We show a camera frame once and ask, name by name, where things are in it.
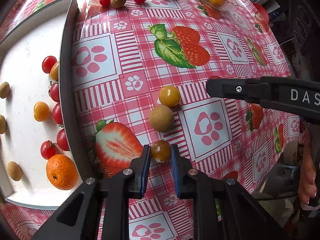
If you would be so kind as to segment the red cherry tomato with stem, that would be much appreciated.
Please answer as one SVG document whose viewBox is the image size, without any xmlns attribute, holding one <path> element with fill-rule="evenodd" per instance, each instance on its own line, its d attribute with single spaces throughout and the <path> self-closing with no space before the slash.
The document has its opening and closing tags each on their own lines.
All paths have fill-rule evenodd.
<svg viewBox="0 0 320 240">
<path fill-rule="evenodd" d="M 55 144 L 50 140 L 43 142 L 40 148 L 40 153 L 44 159 L 49 160 L 57 153 Z"/>
</svg>

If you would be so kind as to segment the dark brownish cherry tomato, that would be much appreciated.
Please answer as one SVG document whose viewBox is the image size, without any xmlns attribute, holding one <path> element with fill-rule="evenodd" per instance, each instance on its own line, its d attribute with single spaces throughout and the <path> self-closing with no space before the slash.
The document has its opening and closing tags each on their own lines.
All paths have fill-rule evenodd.
<svg viewBox="0 0 320 240">
<path fill-rule="evenodd" d="M 154 142 L 151 145 L 150 154 L 157 163 L 168 162 L 171 158 L 170 144 L 165 140 Z"/>
</svg>

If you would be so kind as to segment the tan longan fruit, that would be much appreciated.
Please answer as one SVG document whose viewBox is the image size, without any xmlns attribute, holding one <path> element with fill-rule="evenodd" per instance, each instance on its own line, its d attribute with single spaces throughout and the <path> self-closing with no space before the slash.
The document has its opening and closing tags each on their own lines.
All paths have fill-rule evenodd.
<svg viewBox="0 0 320 240">
<path fill-rule="evenodd" d="M 159 105 L 149 113 L 149 124 L 158 132 L 166 132 L 174 125 L 173 111 L 165 106 Z"/>
</svg>

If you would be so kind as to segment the large orange mandarin in tray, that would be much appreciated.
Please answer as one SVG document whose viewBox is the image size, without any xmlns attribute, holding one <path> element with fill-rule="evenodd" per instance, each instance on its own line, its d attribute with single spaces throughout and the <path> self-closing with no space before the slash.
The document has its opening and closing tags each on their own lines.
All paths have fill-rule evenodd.
<svg viewBox="0 0 320 240">
<path fill-rule="evenodd" d="M 56 154 L 47 161 L 46 175 L 50 183 L 60 190 L 71 190 L 78 181 L 74 162 L 62 154 Z"/>
</svg>

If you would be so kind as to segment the white tray with dark rim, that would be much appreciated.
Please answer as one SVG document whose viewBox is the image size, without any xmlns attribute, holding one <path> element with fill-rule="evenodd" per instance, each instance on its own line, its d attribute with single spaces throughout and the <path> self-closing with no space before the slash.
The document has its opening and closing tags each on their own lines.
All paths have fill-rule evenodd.
<svg viewBox="0 0 320 240">
<path fill-rule="evenodd" d="M 88 74 L 95 54 L 74 36 L 77 0 L 56 0 L 18 24 L 1 42 L 1 82 L 9 94 L 1 100 L 6 130 L 1 135 L 1 193 L 7 202 L 54 210 L 71 194 L 54 187 L 46 175 L 40 147 L 55 141 L 60 126 L 53 120 L 52 78 L 42 70 L 47 56 L 60 63 L 61 110 L 76 118 L 79 104 L 73 87 Z"/>
</svg>

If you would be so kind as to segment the pink strawberry tablecloth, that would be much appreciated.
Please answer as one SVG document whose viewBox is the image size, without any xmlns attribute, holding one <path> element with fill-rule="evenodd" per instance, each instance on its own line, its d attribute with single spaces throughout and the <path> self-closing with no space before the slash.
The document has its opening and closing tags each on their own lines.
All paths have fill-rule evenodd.
<svg viewBox="0 0 320 240">
<path fill-rule="evenodd" d="M 54 0 L 18 0 L 1 26 L 1 37 Z M 264 110 L 250 131 L 239 100 L 210 98 L 211 76 L 288 76 L 284 53 L 249 0 L 215 11 L 199 0 L 126 0 L 121 10 L 101 10 L 100 0 L 78 0 L 74 32 L 95 54 L 88 74 L 74 86 L 81 131 L 91 139 L 100 120 L 129 127 L 142 144 L 164 139 L 217 179 L 238 172 L 254 191 L 276 164 L 285 144 L 298 138 L 298 117 Z M 169 107 L 174 125 L 158 132 L 150 111 Z"/>
</svg>

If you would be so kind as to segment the brown kiwi berry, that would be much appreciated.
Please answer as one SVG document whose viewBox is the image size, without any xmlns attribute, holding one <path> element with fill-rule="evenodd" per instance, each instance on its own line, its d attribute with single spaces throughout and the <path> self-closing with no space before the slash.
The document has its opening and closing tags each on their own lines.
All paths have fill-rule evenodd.
<svg viewBox="0 0 320 240">
<path fill-rule="evenodd" d="M 126 0 L 111 0 L 110 4 L 114 8 L 121 8 L 125 5 Z"/>
</svg>

